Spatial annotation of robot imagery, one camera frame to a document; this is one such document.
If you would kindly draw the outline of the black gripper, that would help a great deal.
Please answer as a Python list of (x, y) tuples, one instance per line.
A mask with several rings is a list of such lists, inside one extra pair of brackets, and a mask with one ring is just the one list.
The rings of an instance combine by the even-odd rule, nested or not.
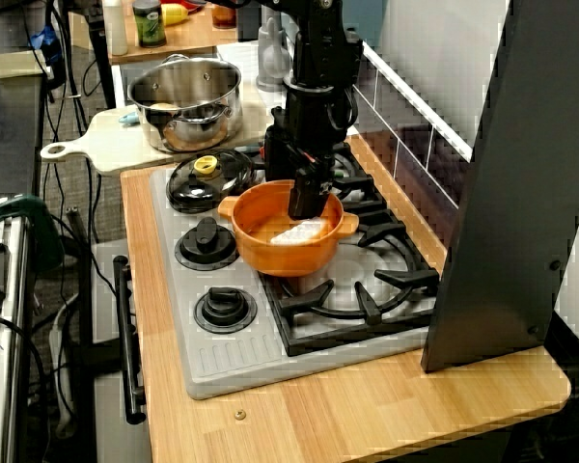
[(353, 91), (290, 89), (285, 105), (274, 107), (271, 115), (273, 125), (266, 130), (263, 146), (265, 179), (294, 180), (290, 218), (318, 217), (329, 196), (335, 148), (353, 125)]

